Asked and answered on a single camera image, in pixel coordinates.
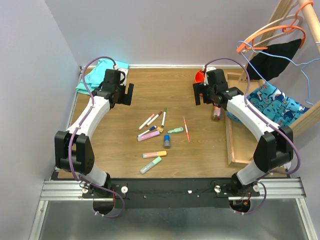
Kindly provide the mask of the orange round organizer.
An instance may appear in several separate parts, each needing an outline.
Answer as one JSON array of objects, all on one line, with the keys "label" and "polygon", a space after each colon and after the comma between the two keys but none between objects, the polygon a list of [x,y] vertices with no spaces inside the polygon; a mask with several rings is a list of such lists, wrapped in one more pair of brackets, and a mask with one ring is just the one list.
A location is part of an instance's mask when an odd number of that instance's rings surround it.
[{"label": "orange round organizer", "polygon": [[194,82],[197,83],[203,83],[205,80],[205,74],[203,73],[202,70],[199,70],[196,72],[194,76]]}]

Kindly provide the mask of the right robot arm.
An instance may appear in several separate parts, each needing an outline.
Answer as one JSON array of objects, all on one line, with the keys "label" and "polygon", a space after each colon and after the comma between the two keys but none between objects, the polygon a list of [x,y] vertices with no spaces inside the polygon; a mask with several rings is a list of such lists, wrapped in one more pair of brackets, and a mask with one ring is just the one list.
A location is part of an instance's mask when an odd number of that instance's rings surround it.
[{"label": "right robot arm", "polygon": [[228,193],[241,196],[254,182],[293,159],[293,131],[264,116],[237,87],[229,87],[222,69],[204,67],[202,72],[203,82],[193,84],[195,104],[214,104],[230,112],[257,141],[253,160],[234,173],[226,186]]}]

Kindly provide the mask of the pink yellow highlighter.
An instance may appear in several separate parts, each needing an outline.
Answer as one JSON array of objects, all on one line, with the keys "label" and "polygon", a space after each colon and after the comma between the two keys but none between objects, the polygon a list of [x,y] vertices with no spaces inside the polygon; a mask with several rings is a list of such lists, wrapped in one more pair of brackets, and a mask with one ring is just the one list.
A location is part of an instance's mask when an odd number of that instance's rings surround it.
[{"label": "pink yellow highlighter", "polygon": [[165,150],[163,150],[163,151],[143,153],[142,158],[149,159],[149,158],[164,157],[166,155],[167,155],[167,152]]}]

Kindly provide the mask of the pink cap white marker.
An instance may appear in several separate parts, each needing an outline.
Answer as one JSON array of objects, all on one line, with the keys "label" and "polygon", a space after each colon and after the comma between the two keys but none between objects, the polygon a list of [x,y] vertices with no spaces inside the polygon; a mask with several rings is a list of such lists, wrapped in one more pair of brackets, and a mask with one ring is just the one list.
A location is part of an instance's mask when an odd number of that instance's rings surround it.
[{"label": "pink cap white marker", "polygon": [[147,118],[147,120],[145,120],[138,128],[138,130],[141,130],[145,125],[147,125],[147,123],[155,116],[155,114],[153,113],[149,118]]}]

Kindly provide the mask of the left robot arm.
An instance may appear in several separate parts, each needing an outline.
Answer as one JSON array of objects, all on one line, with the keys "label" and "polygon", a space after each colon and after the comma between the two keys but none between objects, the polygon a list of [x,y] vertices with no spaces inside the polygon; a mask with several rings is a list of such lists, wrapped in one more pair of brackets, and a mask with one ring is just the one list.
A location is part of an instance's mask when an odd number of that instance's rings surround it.
[{"label": "left robot arm", "polygon": [[91,144],[102,118],[115,106],[132,102],[134,84],[127,83],[128,69],[107,69],[102,83],[90,93],[90,99],[78,119],[54,136],[55,165],[84,182],[99,197],[113,192],[110,175],[95,163]]}]

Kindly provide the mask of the green highlighter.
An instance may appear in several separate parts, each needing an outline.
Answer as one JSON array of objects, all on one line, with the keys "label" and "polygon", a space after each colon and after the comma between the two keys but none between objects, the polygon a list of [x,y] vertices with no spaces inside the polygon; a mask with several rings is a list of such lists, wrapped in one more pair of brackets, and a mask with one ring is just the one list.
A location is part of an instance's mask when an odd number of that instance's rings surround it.
[{"label": "green highlighter", "polygon": [[160,156],[158,156],[157,158],[155,158],[153,161],[151,161],[149,164],[147,164],[146,166],[144,166],[141,170],[140,173],[141,174],[145,174],[146,172],[148,172],[150,169],[152,169],[154,166],[156,166],[158,163],[160,163],[162,161],[162,158]]}]

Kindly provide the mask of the pink glue bottle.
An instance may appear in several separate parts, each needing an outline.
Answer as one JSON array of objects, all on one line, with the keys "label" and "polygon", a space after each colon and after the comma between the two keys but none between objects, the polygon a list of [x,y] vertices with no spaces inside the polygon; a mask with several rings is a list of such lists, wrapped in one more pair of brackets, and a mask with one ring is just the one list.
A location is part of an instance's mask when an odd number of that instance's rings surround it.
[{"label": "pink glue bottle", "polygon": [[212,119],[214,121],[219,121],[221,119],[222,110],[220,107],[214,105],[212,108]]}]

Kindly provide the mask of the pink purple highlighter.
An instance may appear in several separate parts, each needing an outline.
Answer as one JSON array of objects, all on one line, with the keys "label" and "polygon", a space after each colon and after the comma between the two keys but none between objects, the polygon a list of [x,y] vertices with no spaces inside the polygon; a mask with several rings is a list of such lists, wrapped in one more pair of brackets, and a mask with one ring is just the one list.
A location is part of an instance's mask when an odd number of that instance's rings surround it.
[{"label": "pink purple highlighter", "polygon": [[160,132],[158,130],[156,131],[153,131],[153,132],[150,132],[150,133],[147,133],[147,134],[144,134],[142,136],[139,136],[137,138],[137,141],[138,142],[141,142],[141,141],[144,141],[144,140],[148,140],[150,138],[153,138],[153,137],[156,137],[156,136],[159,136],[160,135]]}]

